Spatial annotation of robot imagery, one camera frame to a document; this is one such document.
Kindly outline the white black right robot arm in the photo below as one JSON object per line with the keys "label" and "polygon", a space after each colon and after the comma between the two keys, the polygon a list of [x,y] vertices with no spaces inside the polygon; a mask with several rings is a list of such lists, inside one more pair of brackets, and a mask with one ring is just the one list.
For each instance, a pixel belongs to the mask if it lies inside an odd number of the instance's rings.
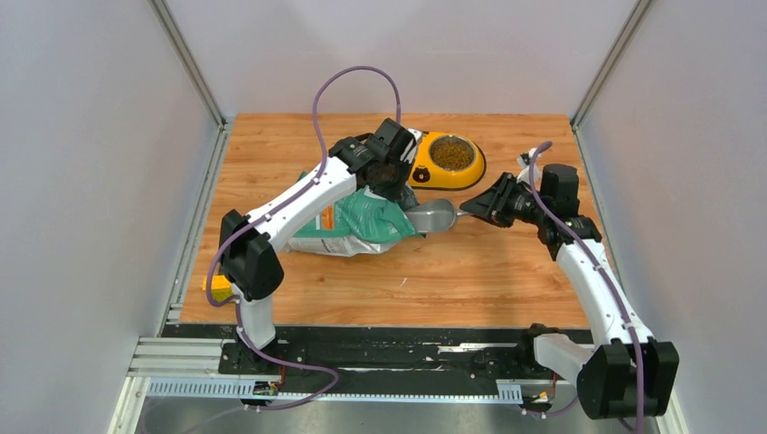
{"label": "white black right robot arm", "polygon": [[579,187],[575,167],[550,164],[543,169],[538,189],[521,176],[504,173],[459,208],[500,228],[514,222],[533,224],[588,318],[591,350],[555,327],[531,325],[516,353],[520,372],[535,378],[551,370],[570,382],[593,420],[662,416],[679,354],[643,324],[620,289],[596,224],[579,212]]}

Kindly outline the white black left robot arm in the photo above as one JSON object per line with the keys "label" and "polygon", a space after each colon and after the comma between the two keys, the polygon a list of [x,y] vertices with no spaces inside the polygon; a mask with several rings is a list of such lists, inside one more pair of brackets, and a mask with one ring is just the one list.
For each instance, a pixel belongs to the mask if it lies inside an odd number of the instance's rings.
{"label": "white black left robot arm", "polygon": [[232,284],[237,333],[246,343],[241,358],[253,372],[267,373],[277,362],[273,294],[285,277],[279,252],[326,208],[360,189],[399,203],[422,137],[387,118],[373,133],[337,141],[316,168],[270,202],[224,215],[217,262]]}

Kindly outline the green pet food bag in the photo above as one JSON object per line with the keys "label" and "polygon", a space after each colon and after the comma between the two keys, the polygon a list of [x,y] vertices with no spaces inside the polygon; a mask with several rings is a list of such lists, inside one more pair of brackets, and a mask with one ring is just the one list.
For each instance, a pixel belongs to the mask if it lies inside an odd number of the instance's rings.
{"label": "green pet food bag", "polygon": [[288,240],[285,250],[333,257],[378,255],[420,236],[397,203],[365,188],[325,208]]}

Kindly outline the grey metal scoop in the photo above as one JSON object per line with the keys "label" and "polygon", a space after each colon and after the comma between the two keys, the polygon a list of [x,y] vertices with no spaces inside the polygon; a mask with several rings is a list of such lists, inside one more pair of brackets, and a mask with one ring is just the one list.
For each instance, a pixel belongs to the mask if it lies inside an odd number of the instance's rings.
{"label": "grey metal scoop", "polygon": [[406,218],[420,235],[449,231],[459,218],[470,216],[449,199],[434,199],[404,212]]}

